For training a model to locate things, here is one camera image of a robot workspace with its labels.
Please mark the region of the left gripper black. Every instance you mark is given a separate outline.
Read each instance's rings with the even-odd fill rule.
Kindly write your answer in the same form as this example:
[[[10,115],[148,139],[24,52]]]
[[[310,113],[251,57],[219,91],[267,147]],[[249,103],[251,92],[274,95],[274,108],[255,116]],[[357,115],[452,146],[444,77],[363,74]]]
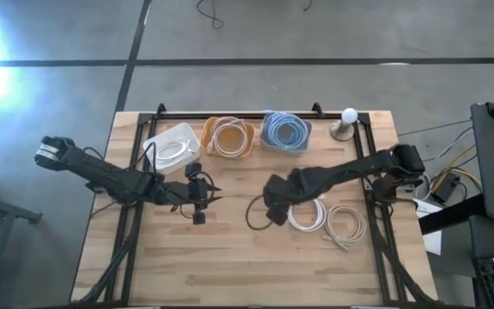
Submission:
[[[201,225],[206,222],[205,214],[202,212],[210,203],[218,201],[222,197],[210,197],[209,191],[219,191],[215,185],[207,183],[205,179],[199,178],[202,171],[202,164],[199,162],[190,163],[185,168],[185,177],[188,183],[171,182],[166,185],[166,197],[172,204],[171,212],[178,209],[181,213],[182,205],[191,203],[194,205],[194,213],[191,219],[194,225]]]

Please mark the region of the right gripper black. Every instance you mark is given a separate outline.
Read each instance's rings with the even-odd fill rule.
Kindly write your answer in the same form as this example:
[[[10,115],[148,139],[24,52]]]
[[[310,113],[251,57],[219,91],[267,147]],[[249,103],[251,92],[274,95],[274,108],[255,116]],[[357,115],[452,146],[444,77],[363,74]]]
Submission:
[[[263,187],[267,218],[279,226],[284,225],[289,208],[305,201],[302,188],[300,169],[292,169],[286,179],[272,174]]]

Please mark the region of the light grey plastic bin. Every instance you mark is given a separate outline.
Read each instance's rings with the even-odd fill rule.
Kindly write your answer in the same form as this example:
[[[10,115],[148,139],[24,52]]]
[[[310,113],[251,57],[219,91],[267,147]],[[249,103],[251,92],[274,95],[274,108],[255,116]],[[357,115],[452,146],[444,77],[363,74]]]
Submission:
[[[288,112],[266,111],[260,126],[263,149],[300,157],[309,146],[312,125]]]

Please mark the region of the orange plastic bin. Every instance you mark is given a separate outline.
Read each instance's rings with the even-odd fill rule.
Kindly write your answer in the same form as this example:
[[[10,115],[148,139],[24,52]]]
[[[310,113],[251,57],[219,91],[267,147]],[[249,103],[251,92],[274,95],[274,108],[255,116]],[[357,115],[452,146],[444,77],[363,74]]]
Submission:
[[[226,159],[243,159],[252,150],[255,126],[244,119],[211,117],[203,125],[201,147],[209,154]]]

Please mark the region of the white plastic bin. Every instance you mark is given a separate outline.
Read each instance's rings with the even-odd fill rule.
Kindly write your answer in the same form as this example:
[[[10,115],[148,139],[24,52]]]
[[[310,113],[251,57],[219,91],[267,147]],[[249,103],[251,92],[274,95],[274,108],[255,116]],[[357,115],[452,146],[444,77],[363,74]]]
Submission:
[[[165,175],[197,161],[201,156],[201,144],[186,123],[179,123],[147,139],[143,149],[154,170]]]

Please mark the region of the white bulb on metal base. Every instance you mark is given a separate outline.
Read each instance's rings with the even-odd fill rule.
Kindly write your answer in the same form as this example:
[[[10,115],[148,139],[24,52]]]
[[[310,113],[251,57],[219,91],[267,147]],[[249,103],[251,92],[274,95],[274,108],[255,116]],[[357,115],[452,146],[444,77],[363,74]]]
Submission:
[[[346,142],[353,138],[355,129],[353,126],[358,122],[358,111],[348,107],[342,111],[340,119],[334,121],[329,133],[331,137],[339,142]]]

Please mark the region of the white paper sheet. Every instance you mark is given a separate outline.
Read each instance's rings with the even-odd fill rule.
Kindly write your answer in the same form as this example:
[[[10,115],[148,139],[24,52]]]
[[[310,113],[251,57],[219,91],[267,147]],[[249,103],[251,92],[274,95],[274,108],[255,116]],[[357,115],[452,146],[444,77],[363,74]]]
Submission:
[[[426,201],[423,200],[414,199],[414,202],[416,203],[416,214],[419,219],[441,210],[440,207],[431,203],[427,203]],[[437,256],[441,255],[442,252],[441,230],[424,235],[423,240],[427,252]]]

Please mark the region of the black power adapter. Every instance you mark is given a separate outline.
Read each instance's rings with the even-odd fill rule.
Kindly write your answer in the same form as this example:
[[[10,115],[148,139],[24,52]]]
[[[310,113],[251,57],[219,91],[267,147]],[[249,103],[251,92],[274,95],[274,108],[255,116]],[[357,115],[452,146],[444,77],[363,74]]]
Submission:
[[[440,184],[436,185],[430,197],[439,203],[445,203],[460,183],[461,177],[453,173],[447,173]]]

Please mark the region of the black cart leg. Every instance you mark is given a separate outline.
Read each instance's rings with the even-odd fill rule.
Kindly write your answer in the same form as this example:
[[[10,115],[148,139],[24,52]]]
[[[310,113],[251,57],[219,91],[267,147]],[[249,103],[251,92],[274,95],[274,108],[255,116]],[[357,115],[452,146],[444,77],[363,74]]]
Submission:
[[[426,235],[465,222],[472,215],[486,216],[483,194],[430,213],[419,219],[419,226],[421,233]]]

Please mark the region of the black metal table frame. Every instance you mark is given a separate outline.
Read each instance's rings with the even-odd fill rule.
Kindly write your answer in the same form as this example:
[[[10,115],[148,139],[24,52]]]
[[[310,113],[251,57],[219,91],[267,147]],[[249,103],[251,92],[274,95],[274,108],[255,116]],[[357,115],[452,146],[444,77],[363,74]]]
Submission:
[[[434,306],[413,203],[423,172],[389,112],[364,112],[353,137],[340,112],[301,112],[301,151],[264,140],[267,112],[120,112],[107,162],[150,174],[151,139],[191,138],[194,158],[166,182],[206,180],[201,201],[139,197],[113,209],[99,194],[70,296],[75,308]]]

